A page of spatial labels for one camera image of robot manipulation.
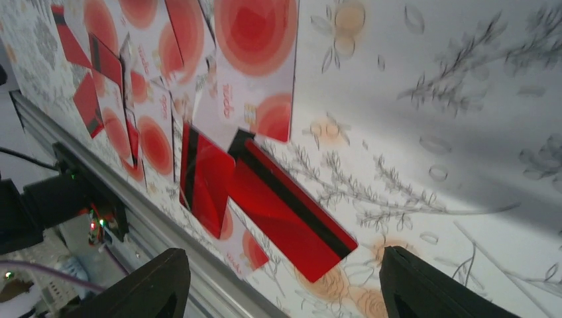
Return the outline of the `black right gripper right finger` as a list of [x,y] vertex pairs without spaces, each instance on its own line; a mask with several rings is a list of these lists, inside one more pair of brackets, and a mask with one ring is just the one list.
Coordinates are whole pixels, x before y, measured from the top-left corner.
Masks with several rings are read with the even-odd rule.
[[401,246],[384,249],[380,284],[389,317],[515,317]]

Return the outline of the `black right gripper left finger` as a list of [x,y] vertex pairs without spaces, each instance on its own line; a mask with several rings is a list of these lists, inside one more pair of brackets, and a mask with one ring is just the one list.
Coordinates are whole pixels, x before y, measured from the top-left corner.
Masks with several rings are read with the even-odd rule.
[[183,317],[191,273],[185,250],[169,248],[64,317]]

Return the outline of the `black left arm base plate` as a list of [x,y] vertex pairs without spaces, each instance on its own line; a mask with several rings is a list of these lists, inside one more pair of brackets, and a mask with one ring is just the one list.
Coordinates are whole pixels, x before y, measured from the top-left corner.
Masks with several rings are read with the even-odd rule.
[[39,244],[46,229],[83,214],[103,220],[96,235],[109,231],[123,242],[129,232],[123,201],[65,145],[52,149],[57,175],[22,190],[1,179],[1,254]]

